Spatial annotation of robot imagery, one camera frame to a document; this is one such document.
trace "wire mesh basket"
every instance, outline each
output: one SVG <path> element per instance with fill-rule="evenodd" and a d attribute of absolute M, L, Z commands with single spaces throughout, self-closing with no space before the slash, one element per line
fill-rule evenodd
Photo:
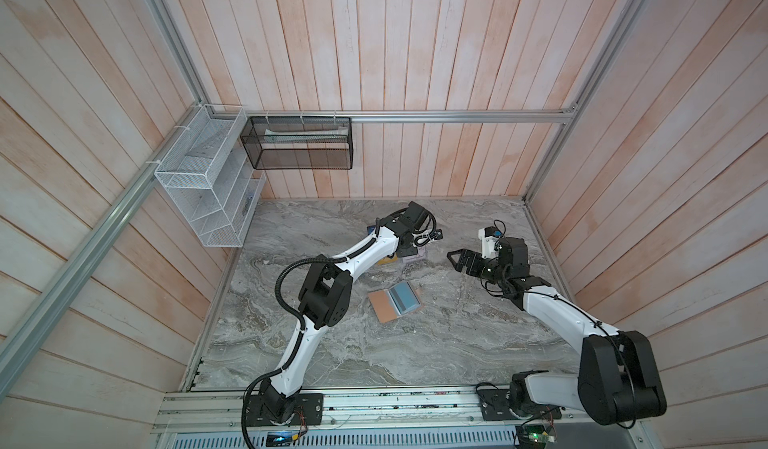
<path fill-rule="evenodd" d="M 237 141 L 246 121 L 239 106 L 200 107 L 155 170 L 203 245 L 241 247 L 266 182 Z"/>
<path fill-rule="evenodd" d="M 251 117 L 240 136 L 254 169 L 351 169 L 352 120 Z"/>
<path fill-rule="evenodd" d="M 213 189 L 246 119 L 240 106 L 201 106 L 155 170 L 160 184 Z"/>

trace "mounting plate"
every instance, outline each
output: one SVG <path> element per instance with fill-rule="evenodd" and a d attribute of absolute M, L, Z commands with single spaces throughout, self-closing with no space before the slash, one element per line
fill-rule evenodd
<path fill-rule="evenodd" d="M 296 395 L 296 409 L 298 410 L 301 408 L 301 410 L 304 412 L 304 419 L 306 420 L 306 425 L 308 426 L 317 426 L 320 425 L 322 421 L 322 394 L 304 394 L 299 393 Z M 248 427 L 264 427 L 264 426 L 272 426 L 272 427 L 282 427 L 282 426 L 276 426 L 272 424 L 272 421 L 266 416 L 266 409 L 264 408 L 264 405 L 261 401 L 261 396 L 258 394 L 254 394 L 250 397 L 248 400 L 248 413 L 246 414 L 246 425 Z M 300 421 L 298 416 L 294 415 L 293 419 L 290 420 L 288 424 L 285 425 L 285 427 L 288 426 L 298 426 L 300 425 Z"/>

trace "black mesh basket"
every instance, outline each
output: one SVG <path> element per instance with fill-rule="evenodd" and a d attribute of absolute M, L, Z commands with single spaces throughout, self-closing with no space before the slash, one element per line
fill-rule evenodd
<path fill-rule="evenodd" d="M 254 169 L 351 169 L 350 118 L 253 116 L 240 140 Z"/>

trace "ventilation grille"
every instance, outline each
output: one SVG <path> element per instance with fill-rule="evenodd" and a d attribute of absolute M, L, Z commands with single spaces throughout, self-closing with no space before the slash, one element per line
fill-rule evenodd
<path fill-rule="evenodd" d="M 255 447 L 266 447 L 267 431 L 251 431 Z M 424 427 L 413 429 L 323 429 L 311 430 L 284 447 L 498 447 L 511 446 L 513 426 Z M 179 434 L 173 449 L 245 447 L 239 432 Z"/>

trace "gray marble tabletop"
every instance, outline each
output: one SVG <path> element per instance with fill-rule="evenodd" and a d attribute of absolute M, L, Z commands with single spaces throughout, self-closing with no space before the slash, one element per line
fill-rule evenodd
<path fill-rule="evenodd" d="M 506 299 L 486 294 L 479 281 L 456 272 L 448 251 L 480 251 L 478 229 L 494 219 L 507 235 L 528 244 L 531 273 L 552 273 L 513 199 L 416 200 L 435 214 L 445 239 L 427 245 L 426 258 L 374 265 L 352 288 L 350 309 L 331 328 L 306 372 L 305 387 L 469 385 L 508 383 L 531 369 L 576 372 L 578 356 L 539 320 Z M 274 369 L 296 320 L 274 297 L 274 283 L 291 262 L 333 255 L 366 235 L 366 227 L 404 207 L 408 200 L 264 201 L 256 207 L 197 387 L 244 387 Z M 306 268 L 283 283 L 294 307 Z M 366 294 L 406 280 L 421 291 L 424 307 L 379 323 Z"/>

